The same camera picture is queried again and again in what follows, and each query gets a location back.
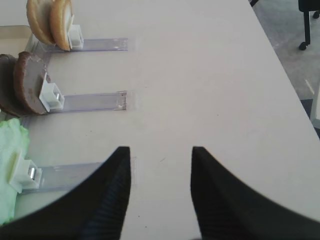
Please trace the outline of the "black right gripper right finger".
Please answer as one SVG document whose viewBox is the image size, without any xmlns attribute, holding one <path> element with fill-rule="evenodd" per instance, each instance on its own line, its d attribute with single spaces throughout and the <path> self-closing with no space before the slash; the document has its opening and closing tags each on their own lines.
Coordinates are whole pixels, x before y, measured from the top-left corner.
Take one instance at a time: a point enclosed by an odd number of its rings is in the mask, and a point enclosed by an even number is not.
<svg viewBox="0 0 320 240">
<path fill-rule="evenodd" d="M 319 222 L 261 195 L 204 147 L 191 156 L 190 192 L 203 240 L 318 240 Z"/>
</svg>

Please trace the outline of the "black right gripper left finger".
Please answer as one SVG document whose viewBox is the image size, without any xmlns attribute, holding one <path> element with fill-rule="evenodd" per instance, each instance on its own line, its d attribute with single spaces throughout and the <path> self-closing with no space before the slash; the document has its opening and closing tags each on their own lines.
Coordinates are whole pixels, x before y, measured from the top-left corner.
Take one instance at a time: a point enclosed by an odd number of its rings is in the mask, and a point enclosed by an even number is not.
<svg viewBox="0 0 320 240">
<path fill-rule="evenodd" d="M 63 197 L 0 228 L 2 240 L 119 240 L 131 193 L 131 153 L 118 147 Z"/>
</svg>

